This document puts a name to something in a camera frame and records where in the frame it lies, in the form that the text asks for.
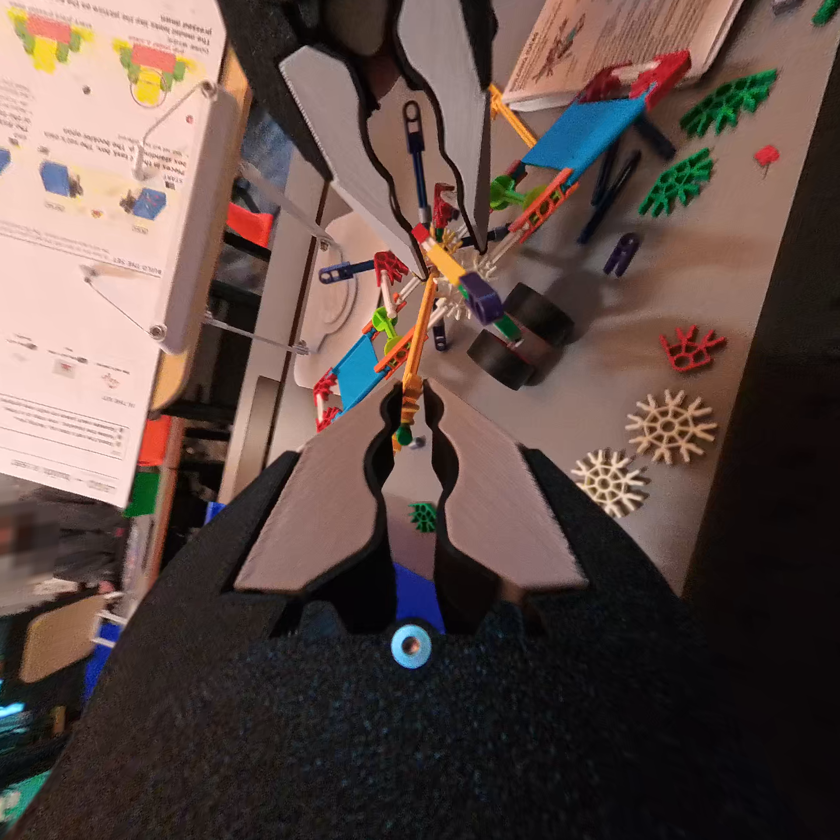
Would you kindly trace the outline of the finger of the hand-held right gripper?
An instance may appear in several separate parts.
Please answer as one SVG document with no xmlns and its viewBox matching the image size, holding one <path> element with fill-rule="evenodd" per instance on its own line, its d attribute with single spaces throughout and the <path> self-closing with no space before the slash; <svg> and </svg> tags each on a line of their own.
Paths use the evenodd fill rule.
<svg viewBox="0 0 840 840">
<path fill-rule="evenodd" d="M 351 64 L 318 46 L 303 46 L 279 64 L 340 197 L 412 272 L 425 259 L 396 199 L 390 173 L 373 151 L 363 88 Z"/>
<path fill-rule="evenodd" d="M 409 77 L 425 90 L 438 147 L 455 176 L 458 207 L 480 253 L 489 227 L 489 4 L 407 1 L 396 39 Z"/>
</svg>

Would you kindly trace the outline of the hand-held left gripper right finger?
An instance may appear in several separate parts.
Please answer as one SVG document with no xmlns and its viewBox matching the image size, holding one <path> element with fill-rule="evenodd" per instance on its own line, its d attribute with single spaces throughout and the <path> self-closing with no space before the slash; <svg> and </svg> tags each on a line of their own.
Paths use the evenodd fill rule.
<svg viewBox="0 0 840 840">
<path fill-rule="evenodd" d="M 519 441 L 440 382 L 426 381 L 423 399 L 441 489 L 438 589 L 474 575 L 491 589 L 583 590 L 585 573 Z"/>
</svg>

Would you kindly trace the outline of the small orange cone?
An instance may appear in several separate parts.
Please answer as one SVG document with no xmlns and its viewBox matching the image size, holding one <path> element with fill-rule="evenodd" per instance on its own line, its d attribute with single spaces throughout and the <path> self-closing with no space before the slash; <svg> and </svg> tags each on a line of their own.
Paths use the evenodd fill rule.
<svg viewBox="0 0 840 840">
<path fill-rule="evenodd" d="M 271 213 L 252 212 L 234 202 L 227 205 L 226 225 L 239 237 L 261 248 L 270 246 L 274 225 Z"/>
</svg>

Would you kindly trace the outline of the colourful construction toy model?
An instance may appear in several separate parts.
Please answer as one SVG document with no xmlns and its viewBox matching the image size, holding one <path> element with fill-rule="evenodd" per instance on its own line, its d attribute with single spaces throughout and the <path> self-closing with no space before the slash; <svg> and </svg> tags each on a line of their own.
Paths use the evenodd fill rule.
<svg viewBox="0 0 840 840">
<path fill-rule="evenodd" d="M 497 382 L 516 391 L 536 374 L 543 357 L 562 347 L 574 323 L 544 295 L 518 283 L 504 300 L 489 276 L 510 250 L 523 245 L 578 189 L 581 176 L 616 139 L 634 127 L 641 113 L 648 114 L 672 91 L 690 69 L 687 50 L 659 55 L 642 71 L 625 96 L 622 66 L 599 71 L 573 99 L 555 124 L 529 150 L 490 184 L 490 209 L 518 205 L 520 214 L 490 234 L 492 247 L 476 255 L 473 268 L 456 259 L 472 245 L 448 229 L 455 210 L 445 198 L 444 184 L 437 185 L 432 222 L 418 224 L 414 233 L 430 276 L 438 275 L 427 339 L 439 321 L 474 317 L 482 326 L 468 348 L 468 357 Z M 355 279 L 371 270 L 378 286 L 376 308 L 360 337 L 343 357 L 327 369 L 312 387 L 316 429 L 323 431 L 368 396 L 381 382 L 403 373 L 398 360 L 406 349 L 415 323 L 400 334 L 398 315 L 422 280 L 389 250 L 372 259 L 341 261 L 318 270 L 322 287 Z"/>
</svg>

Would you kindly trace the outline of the dark blue plastic rod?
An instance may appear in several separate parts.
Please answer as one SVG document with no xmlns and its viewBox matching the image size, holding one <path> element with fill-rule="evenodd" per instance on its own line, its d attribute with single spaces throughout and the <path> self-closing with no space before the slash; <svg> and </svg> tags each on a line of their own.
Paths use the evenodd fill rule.
<svg viewBox="0 0 840 840">
<path fill-rule="evenodd" d="M 641 113 L 633 123 L 633 128 L 643 142 L 663 161 L 672 161 L 676 156 L 676 147 L 670 138 L 647 116 Z"/>
<path fill-rule="evenodd" d="M 591 196 L 591 205 L 593 207 L 598 207 L 606 196 L 611 183 L 613 167 L 620 149 L 621 139 L 619 138 L 612 142 L 602 155 Z"/>
<path fill-rule="evenodd" d="M 577 245 L 587 245 L 592 240 L 592 237 L 602 225 L 612 207 L 615 205 L 618 197 L 623 193 L 627 184 L 633 178 L 642 159 L 643 152 L 641 150 L 635 150 L 629 156 L 614 183 L 606 189 L 602 200 L 597 204 L 592 216 L 583 226 L 578 238 L 576 239 Z"/>
</svg>

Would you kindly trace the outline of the white snowflake connector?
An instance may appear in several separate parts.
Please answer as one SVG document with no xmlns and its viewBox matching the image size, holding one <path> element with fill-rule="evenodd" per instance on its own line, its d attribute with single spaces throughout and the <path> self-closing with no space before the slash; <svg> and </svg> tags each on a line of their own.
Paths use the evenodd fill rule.
<svg viewBox="0 0 840 840">
<path fill-rule="evenodd" d="M 575 485 L 613 519 L 630 515 L 648 498 L 648 478 L 623 450 L 591 451 L 576 460 L 570 475 Z"/>
<path fill-rule="evenodd" d="M 703 456 L 705 445 L 716 441 L 718 423 L 713 408 L 702 397 L 689 397 L 683 390 L 663 390 L 636 402 L 626 415 L 625 431 L 637 455 L 674 466 Z"/>
</svg>

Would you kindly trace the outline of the loose yellow plastic rod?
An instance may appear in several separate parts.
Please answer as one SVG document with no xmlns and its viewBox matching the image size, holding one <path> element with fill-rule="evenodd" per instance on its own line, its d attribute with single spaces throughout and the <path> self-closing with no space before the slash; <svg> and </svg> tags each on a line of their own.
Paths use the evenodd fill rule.
<svg viewBox="0 0 840 840">
<path fill-rule="evenodd" d="M 491 82 L 491 84 L 489 84 L 488 91 L 490 94 L 490 118 L 492 120 L 502 118 L 529 149 L 533 148 L 538 142 L 537 137 L 531 132 L 526 124 L 520 120 L 519 116 L 503 101 L 502 93 L 499 88 Z"/>
</svg>

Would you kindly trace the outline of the red fan connector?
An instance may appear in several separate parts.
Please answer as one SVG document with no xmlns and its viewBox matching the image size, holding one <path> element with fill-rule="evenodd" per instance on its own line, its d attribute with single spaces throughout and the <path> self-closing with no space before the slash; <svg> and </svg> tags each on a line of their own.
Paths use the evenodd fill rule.
<svg viewBox="0 0 840 840">
<path fill-rule="evenodd" d="M 699 334 L 696 324 L 688 328 L 676 328 L 674 334 L 661 333 L 658 342 L 665 352 L 670 368 L 680 374 L 698 371 L 714 361 L 714 353 L 723 348 L 727 338 L 710 329 Z"/>
</svg>

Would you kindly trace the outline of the building ideas booklet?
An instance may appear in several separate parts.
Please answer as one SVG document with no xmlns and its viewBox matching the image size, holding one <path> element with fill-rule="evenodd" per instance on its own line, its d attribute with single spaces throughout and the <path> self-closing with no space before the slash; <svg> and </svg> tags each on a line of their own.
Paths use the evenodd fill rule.
<svg viewBox="0 0 840 840">
<path fill-rule="evenodd" d="M 717 57 L 742 1 L 548 1 L 501 98 L 512 110 L 569 104 L 601 70 L 633 80 L 659 55 L 689 51 L 684 81 Z"/>
</svg>

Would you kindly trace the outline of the orange storage bin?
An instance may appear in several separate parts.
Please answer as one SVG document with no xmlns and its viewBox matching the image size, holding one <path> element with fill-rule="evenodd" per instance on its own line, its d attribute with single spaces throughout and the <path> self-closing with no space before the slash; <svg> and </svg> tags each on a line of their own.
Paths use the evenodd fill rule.
<svg viewBox="0 0 840 840">
<path fill-rule="evenodd" d="M 160 467 L 165 462 L 172 431 L 172 417 L 161 415 L 146 421 L 138 457 L 139 467 Z"/>
</svg>

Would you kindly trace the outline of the black dotted rubber mat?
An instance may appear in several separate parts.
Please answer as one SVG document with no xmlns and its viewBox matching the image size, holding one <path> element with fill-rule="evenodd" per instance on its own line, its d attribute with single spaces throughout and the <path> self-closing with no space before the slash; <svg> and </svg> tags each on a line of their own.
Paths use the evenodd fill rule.
<svg viewBox="0 0 840 840">
<path fill-rule="evenodd" d="M 803 59 L 813 115 L 685 598 L 791 838 L 838 838 L 838 16 L 769 6 L 732 34 Z"/>
</svg>

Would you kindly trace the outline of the large green fan connector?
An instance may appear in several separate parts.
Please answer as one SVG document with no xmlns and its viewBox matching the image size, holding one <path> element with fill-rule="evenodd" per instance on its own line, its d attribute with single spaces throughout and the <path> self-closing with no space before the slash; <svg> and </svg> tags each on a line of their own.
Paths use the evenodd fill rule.
<svg viewBox="0 0 840 840">
<path fill-rule="evenodd" d="M 640 216 L 671 215 L 677 205 L 686 207 L 708 184 L 714 161 L 708 147 L 662 171 L 639 204 Z"/>
<path fill-rule="evenodd" d="M 777 69 L 769 69 L 723 83 L 685 112 L 679 127 L 690 138 L 735 128 L 742 112 L 754 113 L 766 101 L 777 77 Z"/>
</svg>

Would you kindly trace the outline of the white document stand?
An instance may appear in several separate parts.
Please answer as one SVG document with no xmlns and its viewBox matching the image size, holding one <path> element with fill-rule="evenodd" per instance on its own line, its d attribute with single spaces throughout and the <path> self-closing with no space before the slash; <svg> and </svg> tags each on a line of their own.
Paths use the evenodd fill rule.
<svg viewBox="0 0 840 840">
<path fill-rule="evenodd" d="M 204 80 L 195 90 L 203 105 L 201 129 L 185 181 L 185 198 L 175 220 L 164 226 L 173 238 L 161 276 L 103 260 L 80 264 L 87 291 L 74 319 L 85 338 L 103 340 L 108 350 L 127 349 L 133 334 L 143 336 L 147 350 L 192 358 L 222 248 L 228 199 L 239 176 L 271 195 L 283 213 L 295 218 L 318 244 L 341 252 L 325 228 L 303 216 L 284 192 L 238 158 L 251 91 L 231 46 L 226 48 L 218 81 Z"/>
</svg>

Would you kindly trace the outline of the orange rod with green tip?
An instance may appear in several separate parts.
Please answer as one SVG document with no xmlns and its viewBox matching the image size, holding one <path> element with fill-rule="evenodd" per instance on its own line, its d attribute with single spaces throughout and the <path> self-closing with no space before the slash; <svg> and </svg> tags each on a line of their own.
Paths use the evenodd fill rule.
<svg viewBox="0 0 840 840">
<path fill-rule="evenodd" d="M 418 400 L 423 390 L 423 378 L 418 374 L 424 342 L 437 295 L 438 275 L 433 275 L 425 284 L 423 299 L 418 311 L 412 335 L 406 349 L 398 360 L 403 362 L 402 408 L 399 426 L 392 436 L 392 449 L 396 455 L 413 441 L 414 417 L 418 411 Z"/>
</svg>

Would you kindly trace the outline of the green storage bin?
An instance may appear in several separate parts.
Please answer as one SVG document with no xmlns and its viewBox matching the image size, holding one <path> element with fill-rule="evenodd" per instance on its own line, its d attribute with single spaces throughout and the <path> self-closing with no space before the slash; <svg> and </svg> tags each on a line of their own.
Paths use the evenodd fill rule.
<svg viewBox="0 0 840 840">
<path fill-rule="evenodd" d="M 129 502 L 122 514 L 137 518 L 154 514 L 161 483 L 158 469 L 139 469 L 133 479 Z"/>
</svg>

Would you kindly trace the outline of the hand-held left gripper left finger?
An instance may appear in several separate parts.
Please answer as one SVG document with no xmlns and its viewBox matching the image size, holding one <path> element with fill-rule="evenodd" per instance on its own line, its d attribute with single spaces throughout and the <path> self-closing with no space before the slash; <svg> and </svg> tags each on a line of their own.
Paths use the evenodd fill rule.
<svg viewBox="0 0 840 840">
<path fill-rule="evenodd" d="M 393 577 L 383 487 L 402 399 L 399 383 L 381 388 L 303 446 L 237 591 L 310 594 L 344 573 Z"/>
</svg>

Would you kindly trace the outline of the white printed instruction sheet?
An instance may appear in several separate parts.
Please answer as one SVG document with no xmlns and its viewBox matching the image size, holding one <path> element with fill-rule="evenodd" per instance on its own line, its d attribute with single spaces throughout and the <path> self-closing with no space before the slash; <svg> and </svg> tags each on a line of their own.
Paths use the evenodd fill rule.
<svg viewBox="0 0 840 840">
<path fill-rule="evenodd" d="M 160 277 L 217 2 L 2 2 L 2 473 L 124 508 L 163 353 L 77 326 L 80 264 Z"/>
</svg>

